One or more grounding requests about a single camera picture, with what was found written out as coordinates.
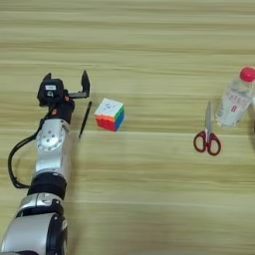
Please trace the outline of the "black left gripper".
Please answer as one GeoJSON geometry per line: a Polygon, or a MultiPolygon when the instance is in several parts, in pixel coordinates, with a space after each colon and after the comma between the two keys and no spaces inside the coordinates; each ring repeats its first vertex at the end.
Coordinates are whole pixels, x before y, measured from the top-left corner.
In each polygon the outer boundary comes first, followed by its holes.
{"type": "MultiPolygon", "coordinates": [[[[44,78],[43,82],[52,79],[52,74],[48,73],[44,78]]],[[[66,123],[70,123],[72,119],[72,113],[75,109],[75,100],[85,99],[90,96],[90,80],[87,71],[84,71],[82,74],[81,80],[82,92],[65,94],[64,98],[53,106],[52,111],[50,112],[50,119],[61,119],[66,123]]]]}

